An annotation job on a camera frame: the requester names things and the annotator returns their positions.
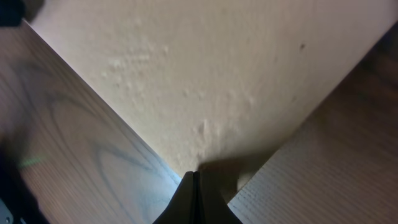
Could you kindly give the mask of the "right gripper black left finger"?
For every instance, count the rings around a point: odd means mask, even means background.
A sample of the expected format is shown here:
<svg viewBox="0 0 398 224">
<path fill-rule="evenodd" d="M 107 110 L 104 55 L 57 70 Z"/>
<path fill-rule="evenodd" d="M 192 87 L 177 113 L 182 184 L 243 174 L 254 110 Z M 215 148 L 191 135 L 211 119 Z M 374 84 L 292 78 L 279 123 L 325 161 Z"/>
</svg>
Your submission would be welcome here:
<svg viewBox="0 0 398 224">
<path fill-rule="evenodd" d="M 191 224 L 194 206 L 193 172 L 186 172 L 169 204 L 153 224 Z"/>
</svg>

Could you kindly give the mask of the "open cardboard box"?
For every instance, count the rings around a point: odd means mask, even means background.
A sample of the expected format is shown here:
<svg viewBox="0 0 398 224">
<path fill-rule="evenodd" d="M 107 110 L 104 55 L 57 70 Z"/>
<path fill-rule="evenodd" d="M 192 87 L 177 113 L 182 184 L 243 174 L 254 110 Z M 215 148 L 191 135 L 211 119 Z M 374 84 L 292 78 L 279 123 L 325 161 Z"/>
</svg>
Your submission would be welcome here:
<svg viewBox="0 0 398 224">
<path fill-rule="evenodd" d="M 38 33 L 178 174 L 282 144 L 394 0 L 45 1 Z"/>
</svg>

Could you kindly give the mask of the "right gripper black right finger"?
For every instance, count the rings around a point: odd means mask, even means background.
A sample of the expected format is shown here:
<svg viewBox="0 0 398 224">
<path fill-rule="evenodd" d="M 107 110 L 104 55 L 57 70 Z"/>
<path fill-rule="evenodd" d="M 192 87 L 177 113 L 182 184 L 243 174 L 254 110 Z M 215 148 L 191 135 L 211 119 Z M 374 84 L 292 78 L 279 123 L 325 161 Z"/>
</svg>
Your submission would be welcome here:
<svg viewBox="0 0 398 224">
<path fill-rule="evenodd" d="M 193 223 L 242 224 L 203 172 L 193 173 Z"/>
</svg>

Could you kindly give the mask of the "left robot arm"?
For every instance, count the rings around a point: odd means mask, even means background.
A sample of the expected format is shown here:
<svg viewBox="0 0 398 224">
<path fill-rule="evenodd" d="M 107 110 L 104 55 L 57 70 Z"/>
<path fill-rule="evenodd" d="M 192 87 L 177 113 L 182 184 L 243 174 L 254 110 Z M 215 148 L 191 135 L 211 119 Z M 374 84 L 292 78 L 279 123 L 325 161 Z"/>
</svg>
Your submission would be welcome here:
<svg viewBox="0 0 398 224">
<path fill-rule="evenodd" d="M 22 0 L 0 1 L 1 27 L 17 27 L 25 16 L 25 4 Z"/>
</svg>

